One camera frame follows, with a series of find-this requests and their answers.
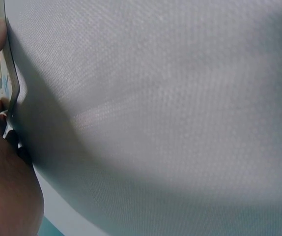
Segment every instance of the white fabric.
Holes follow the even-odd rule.
[[[72,207],[44,180],[36,171],[44,195],[44,215],[58,228],[63,235],[108,236],[98,227],[79,215]]]
[[[282,0],[5,9],[17,129],[88,224],[109,235],[282,235]]]

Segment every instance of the white surface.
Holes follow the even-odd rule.
[[[107,236],[95,225],[79,215],[72,207],[44,180],[36,171],[37,178],[42,186],[45,202],[44,215],[50,219],[65,236],[94,235]]]
[[[17,129],[88,225],[282,235],[282,0],[7,0],[6,14]]]

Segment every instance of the hand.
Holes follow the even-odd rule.
[[[6,25],[0,19],[0,50],[5,40]],[[2,137],[5,119],[0,115],[0,236],[35,236],[44,212],[43,194],[33,167],[26,164],[27,152],[18,149],[16,133]]]

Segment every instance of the teal surface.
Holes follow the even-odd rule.
[[[64,236],[46,217],[43,218],[38,236]]]

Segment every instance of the textured cloth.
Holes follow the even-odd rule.
[[[282,235],[282,0],[5,9],[17,129],[88,223],[115,236]]]

